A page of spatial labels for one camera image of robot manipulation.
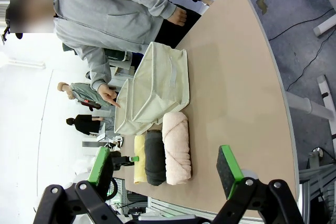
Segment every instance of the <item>concrete floor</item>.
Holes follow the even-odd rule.
[[[206,10],[206,7],[200,2],[194,3],[189,0],[171,1],[199,13],[203,13]],[[262,14],[261,9],[256,4],[257,0],[251,1],[268,38],[273,38],[293,24],[316,18],[332,8],[328,0],[264,0],[268,8],[267,12]],[[317,38],[313,33],[313,28],[333,14],[334,11],[331,11],[317,21],[296,26],[270,42],[285,88],[301,75],[303,68],[315,57],[322,41],[332,32],[329,31]],[[325,74],[329,81],[329,88],[334,93],[335,102],[335,52],[336,32],[324,45],[318,58],[305,71],[304,76],[296,84],[292,85],[290,92],[323,104],[316,78],[321,74]],[[331,133],[327,120],[295,110],[291,110],[291,117],[300,169],[306,167],[307,153],[317,146],[321,146],[333,154]],[[331,159],[326,157],[323,161],[328,163]]]

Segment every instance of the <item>person in black shirt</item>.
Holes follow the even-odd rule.
[[[105,131],[114,130],[113,118],[102,118],[92,115],[78,115],[76,118],[68,118],[66,120],[68,125],[75,125],[77,131],[85,135],[96,136],[105,123]]]

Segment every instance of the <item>black shirt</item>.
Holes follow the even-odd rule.
[[[99,132],[100,121],[93,121],[92,115],[78,115],[75,118],[75,127],[77,131],[80,131],[86,135],[90,135],[90,132]]]

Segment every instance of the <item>brown tabletop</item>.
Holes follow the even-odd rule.
[[[189,119],[193,176],[187,184],[159,187],[133,183],[126,189],[185,207],[218,212],[225,200],[216,170],[218,148],[229,144],[243,169],[263,183],[285,180],[296,197],[294,138],[274,57],[249,0],[216,0],[178,49],[188,53]],[[122,154],[134,155],[134,136]],[[248,216],[258,217],[256,212]]]

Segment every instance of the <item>white storage bin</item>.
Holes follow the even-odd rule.
[[[189,104],[186,50],[151,42],[133,78],[132,120],[162,123]]]
[[[116,115],[114,119],[115,133],[124,135],[140,135],[153,125],[153,123],[132,122],[132,85],[133,82],[131,79],[126,80],[118,94],[117,103],[121,108],[116,107]]]

